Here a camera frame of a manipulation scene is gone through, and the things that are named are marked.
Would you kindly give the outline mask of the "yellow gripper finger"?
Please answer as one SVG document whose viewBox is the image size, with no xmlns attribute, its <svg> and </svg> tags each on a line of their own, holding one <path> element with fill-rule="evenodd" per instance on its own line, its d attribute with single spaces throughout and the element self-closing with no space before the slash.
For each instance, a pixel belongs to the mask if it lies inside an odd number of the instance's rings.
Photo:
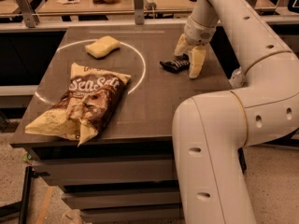
<svg viewBox="0 0 299 224">
<path fill-rule="evenodd" d="M 176 45 L 174 55 L 176 57 L 182 56 L 183 54 L 187 54 L 189 50 L 193 48 L 193 45 L 190 45 L 185 38 L 185 34 L 182 34 L 178 40 Z"/>
<path fill-rule="evenodd" d="M 190 68 L 189 78 L 197 78 L 202 70 L 206 58 L 206 48 L 204 46 L 194 47 L 188 52 Z"/>
</svg>

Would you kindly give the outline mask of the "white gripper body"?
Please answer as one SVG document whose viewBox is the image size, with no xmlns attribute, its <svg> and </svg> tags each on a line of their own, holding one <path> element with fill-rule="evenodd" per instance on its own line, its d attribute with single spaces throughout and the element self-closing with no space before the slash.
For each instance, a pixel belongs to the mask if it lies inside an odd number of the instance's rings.
<svg viewBox="0 0 299 224">
<path fill-rule="evenodd" d="M 185 40 L 192 46 L 205 45 L 210 42 L 215 34 L 215 27 L 205 27 L 189 17 L 184 26 Z"/>
</svg>

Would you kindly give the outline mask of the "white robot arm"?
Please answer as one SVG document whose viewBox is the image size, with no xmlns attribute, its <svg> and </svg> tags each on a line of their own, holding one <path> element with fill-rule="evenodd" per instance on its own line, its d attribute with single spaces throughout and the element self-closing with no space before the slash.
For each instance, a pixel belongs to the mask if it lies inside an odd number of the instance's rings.
<svg viewBox="0 0 299 224">
<path fill-rule="evenodd" d="M 220 23 L 244 88 L 204 93 L 176 110 L 172 137 L 186 224 L 256 224 L 238 150 L 299 128 L 299 60 L 245 0 L 198 0 L 194 27 Z"/>
</svg>

